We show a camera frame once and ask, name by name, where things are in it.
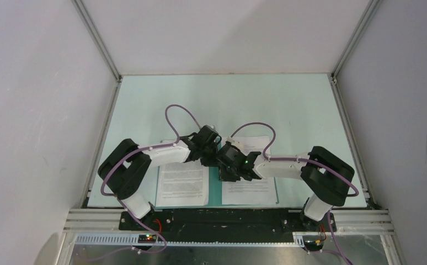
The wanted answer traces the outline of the teal file folder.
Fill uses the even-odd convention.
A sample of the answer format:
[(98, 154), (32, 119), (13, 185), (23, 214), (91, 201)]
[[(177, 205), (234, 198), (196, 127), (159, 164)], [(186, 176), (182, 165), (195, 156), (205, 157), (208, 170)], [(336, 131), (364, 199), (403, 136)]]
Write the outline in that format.
[(230, 207), (223, 206), (221, 203), (222, 198), (222, 181), (219, 180), (219, 170), (217, 167), (209, 168), (209, 202), (206, 205), (208, 208), (222, 208)]

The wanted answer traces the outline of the printed paper sheet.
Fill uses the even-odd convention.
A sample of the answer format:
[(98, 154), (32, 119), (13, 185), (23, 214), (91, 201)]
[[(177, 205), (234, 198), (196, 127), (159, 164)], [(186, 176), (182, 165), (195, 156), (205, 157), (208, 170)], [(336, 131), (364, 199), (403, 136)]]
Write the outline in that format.
[(159, 167), (156, 208), (198, 207), (208, 202), (209, 168), (199, 160)]
[[(240, 137), (235, 136), (235, 140), (244, 145), (244, 154), (252, 151), (263, 151), (270, 142), (268, 136)], [(252, 181), (237, 181), (222, 183), (223, 206), (241, 206), (246, 207), (270, 207), (278, 203), (276, 184), (274, 178), (254, 179)]]

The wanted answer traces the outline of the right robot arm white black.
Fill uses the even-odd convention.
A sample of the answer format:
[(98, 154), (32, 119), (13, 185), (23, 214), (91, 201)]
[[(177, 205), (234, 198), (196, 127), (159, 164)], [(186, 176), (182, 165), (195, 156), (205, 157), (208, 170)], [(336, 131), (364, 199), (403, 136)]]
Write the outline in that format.
[(304, 181), (312, 195), (302, 208), (300, 222), (308, 231), (320, 227), (331, 208), (343, 206), (347, 198), (359, 195), (352, 184), (354, 169), (321, 146), (301, 155), (277, 157), (263, 151), (244, 154), (228, 141), (216, 152), (215, 164), (224, 182), (270, 177)]

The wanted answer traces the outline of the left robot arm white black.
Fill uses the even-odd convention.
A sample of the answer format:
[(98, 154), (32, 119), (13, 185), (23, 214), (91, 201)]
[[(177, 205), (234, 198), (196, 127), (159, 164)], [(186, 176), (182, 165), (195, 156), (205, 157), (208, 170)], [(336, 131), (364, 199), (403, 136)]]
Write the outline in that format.
[(178, 135), (172, 142), (146, 147), (141, 147), (132, 139), (124, 139), (97, 170), (103, 181), (100, 192), (103, 196), (116, 198), (133, 216), (132, 222), (139, 229), (147, 230), (154, 223), (150, 201), (144, 197), (140, 187), (147, 171), (171, 163), (203, 159), (207, 159), (207, 166), (212, 167), (211, 161), (220, 139), (219, 133), (208, 125), (189, 135)]

